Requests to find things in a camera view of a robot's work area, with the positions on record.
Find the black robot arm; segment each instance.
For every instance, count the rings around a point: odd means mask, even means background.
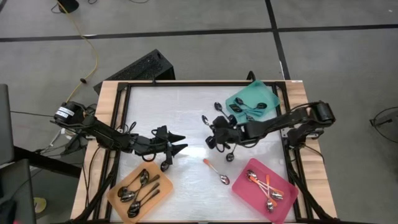
[[[188,144],[173,145],[172,143],[185,139],[185,136],[168,132],[166,126],[152,130],[152,134],[155,137],[151,139],[134,133],[120,133],[98,121],[95,116],[87,113],[83,105],[73,101],[63,103],[55,113],[54,121],[52,122],[62,128],[72,129],[76,133],[94,136],[98,144],[105,149],[125,153],[134,151],[138,156],[142,156],[146,162],[153,161],[156,154],[164,152],[166,160],[161,165],[162,171],[167,170],[169,165],[173,164],[173,156],[188,146]],[[151,154],[153,154],[151,159],[145,159],[144,156]]]
[[[202,116],[202,119],[208,124],[206,117]],[[233,119],[227,121],[223,116],[219,116],[212,125],[209,125],[214,135],[208,137],[206,143],[211,149],[216,147],[216,144],[247,146],[256,144],[268,133],[289,129],[287,140],[291,146],[296,147],[304,144],[309,134],[314,134],[315,138],[318,138],[323,134],[323,128],[331,126],[334,122],[335,117],[329,104],[322,101],[300,105],[286,114],[267,121],[236,124]]]

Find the teal cloth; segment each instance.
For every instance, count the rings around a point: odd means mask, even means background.
[[[225,106],[230,114],[235,115],[238,123],[245,123],[248,122],[246,119],[246,115],[242,113],[234,112],[229,106],[231,104],[236,104],[235,98],[240,98],[243,100],[245,105],[248,105],[251,108],[255,108],[258,103],[265,103],[267,105],[266,109],[255,109],[254,111],[250,112],[247,111],[249,116],[252,116],[255,120],[259,120],[259,118],[265,116],[268,112],[273,110],[276,106],[279,105],[280,101],[278,97],[270,91],[270,89],[259,80],[252,82],[247,87],[243,88],[243,90],[237,92],[235,95],[229,97],[225,101]],[[238,105],[241,109],[249,109],[245,105]]]

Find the yellow cable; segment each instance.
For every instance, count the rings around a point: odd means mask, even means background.
[[[92,74],[94,74],[94,72],[97,70],[98,67],[98,53],[94,48],[94,45],[86,38],[83,36],[83,34],[80,32],[79,27],[77,26],[76,22],[73,20],[73,18],[69,15],[69,12],[64,8],[64,6],[57,0],[58,5],[63,9],[63,11],[65,12],[65,14],[67,15],[67,17],[73,22],[73,25],[75,25],[77,32],[79,33],[80,37],[85,40],[88,44],[90,44],[91,48],[94,51],[95,54],[95,66],[94,69],[92,69],[92,71],[84,78],[87,79],[88,77],[92,76]],[[68,101],[70,100],[70,98],[73,96],[73,94],[75,94],[75,92],[77,91],[77,89],[79,89],[81,85],[81,82],[76,86],[76,88],[72,91],[72,93],[69,95],[68,99],[66,100],[66,102],[68,103]]]

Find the white table surface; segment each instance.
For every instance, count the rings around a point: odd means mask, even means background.
[[[174,134],[186,136],[175,144],[188,144],[173,158],[173,165],[165,172],[172,181],[174,190],[163,201],[147,213],[142,222],[177,222],[177,221],[268,221],[260,213],[235,195],[231,187],[250,158],[256,158],[264,165],[287,180],[286,166],[280,134],[278,131],[268,134],[254,148],[238,146],[233,162],[224,153],[209,149],[205,139],[212,135],[208,126],[202,123],[205,115],[212,122],[222,114],[213,107],[218,101],[223,105],[225,99],[235,94],[244,86],[162,86],[132,87],[127,109],[126,124],[136,121],[132,133],[139,133],[148,138],[150,133],[162,125]],[[271,111],[263,120],[276,117]],[[216,169],[229,177],[231,183],[224,185],[218,175],[203,163],[208,158]],[[160,165],[165,154],[158,154],[155,162]],[[121,181],[143,160],[133,154],[121,154],[117,181]],[[112,221],[120,221],[115,210]],[[295,220],[291,208],[286,220]]]

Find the pink tray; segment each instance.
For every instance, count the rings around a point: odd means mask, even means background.
[[[277,207],[274,207],[272,213],[269,213],[266,208],[267,197],[262,190],[257,184],[250,182],[246,177],[246,171],[248,169],[253,170],[257,178],[264,183],[266,183],[266,174],[269,174],[269,185],[284,192],[284,199],[277,201]],[[257,159],[250,159],[242,173],[232,185],[232,191],[274,223],[284,222],[287,213],[299,194],[295,186],[281,178]]]

